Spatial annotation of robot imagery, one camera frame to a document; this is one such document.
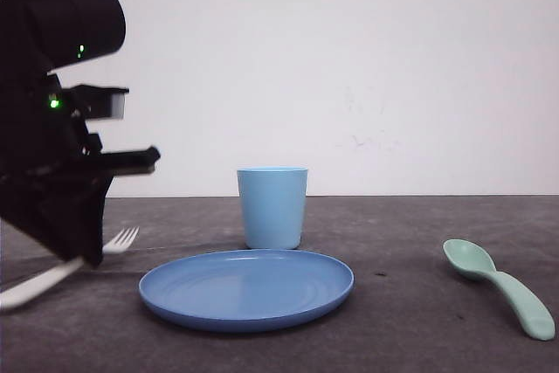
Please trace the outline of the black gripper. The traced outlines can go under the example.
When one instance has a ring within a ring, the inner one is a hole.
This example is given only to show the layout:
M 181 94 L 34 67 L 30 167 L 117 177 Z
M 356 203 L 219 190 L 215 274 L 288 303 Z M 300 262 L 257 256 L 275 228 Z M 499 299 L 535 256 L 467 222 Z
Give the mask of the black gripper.
M 114 176 L 151 174 L 161 154 L 101 154 L 63 89 L 55 74 L 1 75 L 1 219 L 64 261 L 98 266 Z

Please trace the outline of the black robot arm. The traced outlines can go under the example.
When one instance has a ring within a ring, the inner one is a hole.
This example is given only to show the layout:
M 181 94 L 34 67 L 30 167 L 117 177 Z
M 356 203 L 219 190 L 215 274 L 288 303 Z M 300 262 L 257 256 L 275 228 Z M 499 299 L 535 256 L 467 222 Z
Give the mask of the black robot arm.
M 111 182 L 153 172 L 160 154 L 104 152 L 86 124 L 121 118 L 125 90 L 64 87 L 57 70 L 117 52 L 125 34 L 118 0 L 1 0 L 1 217 L 91 266 Z

